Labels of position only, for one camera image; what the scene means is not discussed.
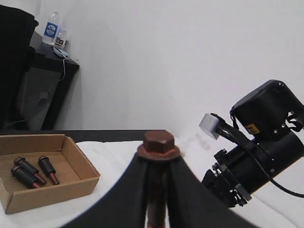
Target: yellow label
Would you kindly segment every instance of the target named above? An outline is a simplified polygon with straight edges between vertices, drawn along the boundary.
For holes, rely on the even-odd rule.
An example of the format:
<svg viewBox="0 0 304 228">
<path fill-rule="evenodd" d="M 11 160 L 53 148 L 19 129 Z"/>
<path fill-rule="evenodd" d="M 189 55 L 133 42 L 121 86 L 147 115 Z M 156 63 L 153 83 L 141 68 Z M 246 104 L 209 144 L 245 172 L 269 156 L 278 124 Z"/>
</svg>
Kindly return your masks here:
<svg viewBox="0 0 304 228">
<path fill-rule="evenodd" d="M 260 133 L 260 131 L 259 131 L 258 128 L 254 125 L 254 123 L 245 126 L 245 128 L 246 128 L 246 130 L 249 132 L 249 134 L 259 134 L 259 133 Z"/>
</svg>

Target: plastic bottle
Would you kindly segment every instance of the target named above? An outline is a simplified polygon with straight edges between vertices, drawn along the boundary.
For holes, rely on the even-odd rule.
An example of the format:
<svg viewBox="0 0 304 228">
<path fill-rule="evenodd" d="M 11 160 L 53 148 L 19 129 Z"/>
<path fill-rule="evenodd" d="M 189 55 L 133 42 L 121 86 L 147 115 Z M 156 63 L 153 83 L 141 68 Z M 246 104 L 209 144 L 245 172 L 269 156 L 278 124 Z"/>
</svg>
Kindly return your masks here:
<svg viewBox="0 0 304 228">
<path fill-rule="evenodd" d="M 59 25 L 59 12 L 55 10 L 54 14 L 51 15 L 50 18 L 48 19 L 48 23 L 46 26 L 46 30 L 44 31 L 42 42 L 46 44 L 53 43 L 58 29 L 58 25 Z"/>
<path fill-rule="evenodd" d="M 67 30 L 63 28 L 61 29 L 60 32 L 58 32 L 56 36 L 54 47 L 63 50 L 66 44 L 66 40 L 67 40 Z"/>
</svg>

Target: bottle label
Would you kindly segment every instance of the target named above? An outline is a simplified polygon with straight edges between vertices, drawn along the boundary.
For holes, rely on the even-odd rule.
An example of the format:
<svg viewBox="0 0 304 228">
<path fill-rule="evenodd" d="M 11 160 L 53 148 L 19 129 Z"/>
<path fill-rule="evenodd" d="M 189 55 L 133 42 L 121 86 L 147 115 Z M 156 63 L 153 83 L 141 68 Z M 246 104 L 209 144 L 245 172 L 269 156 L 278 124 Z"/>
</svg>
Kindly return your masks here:
<svg viewBox="0 0 304 228">
<path fill-rule="evenodd" d="M 57 48 L 59 48 L 59 49 L 63 49 L 62 48 L 63 47 L 63 43 L 64 43 L 63 40 L 61 40 L 59 37 L 56 37 L 56 41 L 55 41 L 54 46 L 57 47 Z"/>
<path fill-rule="evenodd" d="M 44 35 L 46 35 L 47 37 L 55 38 L 57 28 L 58 28 L 57 25 L 48 22 L 46 30 L 44 31 Z"/>
</svg>

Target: cardboard tray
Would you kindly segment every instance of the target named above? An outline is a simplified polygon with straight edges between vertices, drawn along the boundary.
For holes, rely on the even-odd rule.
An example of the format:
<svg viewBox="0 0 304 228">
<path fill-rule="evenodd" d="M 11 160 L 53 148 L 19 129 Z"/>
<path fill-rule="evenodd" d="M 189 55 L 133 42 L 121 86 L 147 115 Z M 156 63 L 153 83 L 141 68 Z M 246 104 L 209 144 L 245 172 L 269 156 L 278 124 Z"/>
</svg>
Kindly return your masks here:
<svg viewBox="0 0 304 228">
<path fill-rule="evenodd" d="M 38 166 L 38 158 L 49 157 L 56 170 L 59 185 L 52 185 Z M 25 157 L 39 169 L 47 184 L 28 189 L 11 175 L 17 157 Z M 6 214 L 21 212 L 89 195 L 100 174 L 78 148 L 64 135 L 7 135 L 0 136 L 0 201 Z"/>
</svg>

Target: black cable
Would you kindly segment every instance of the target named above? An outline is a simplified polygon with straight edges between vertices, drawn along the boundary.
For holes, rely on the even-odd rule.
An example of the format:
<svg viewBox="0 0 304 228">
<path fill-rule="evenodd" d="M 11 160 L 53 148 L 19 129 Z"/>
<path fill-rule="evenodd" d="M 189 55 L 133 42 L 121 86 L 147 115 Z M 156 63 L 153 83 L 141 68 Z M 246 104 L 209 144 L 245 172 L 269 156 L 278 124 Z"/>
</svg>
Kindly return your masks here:
<svg viewBox="0 0 304 228">
<path fill-rule="evenodd" d="M 271 176 L 269 176 L 269 174 L 264 170 L 264 168 L 262 167 L 262 165 L 260 164 L 260 162 L 257 160 L 257 158 L 254 156 L 254 154 L 245 146 L 239 145 L 240 147 L 242 147 L 249 155 L 250 157 L 255 160 L 255 162 L 257 163 L 257 165 L 260 167 L 260 169 L 262 170 L 262 172 L 267 176 L 268 180 L 273 183 L 276 187 L 278 187 L 280 190 L 292 195 L 292 196 L 296 196 L 299 198 L 304 198 L 304 194 L 300 194 L 294 191 L 291 191 L 285 187 L 283 187 L 282 185 L 280 185 L 278 182 L 276 182 Z"/>
</svg>

